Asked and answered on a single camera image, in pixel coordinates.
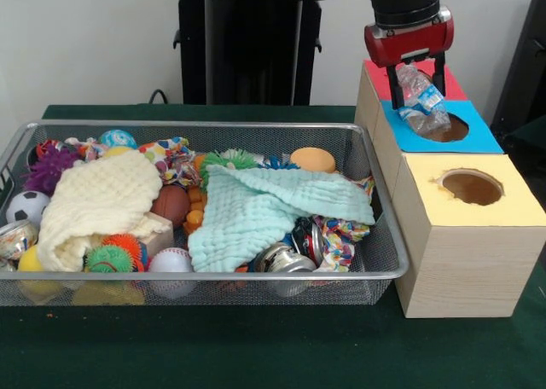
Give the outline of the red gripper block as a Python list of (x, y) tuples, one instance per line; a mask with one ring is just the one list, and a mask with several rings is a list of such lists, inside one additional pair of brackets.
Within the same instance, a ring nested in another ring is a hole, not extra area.
[(411, 28), (387, 30), (377, 25), (364, 28), (364, 42), (370, 60), (377, 67), (386, 67), (393, 109), (404, 105), (404, 91), (399, 84), (395, 66), (403, 61), (419, 61), (421, 56), (433, 57), (433, 84), (443, 96), (446, 95), (445, 51), (451, 47), (454, 34), (452, 19)]

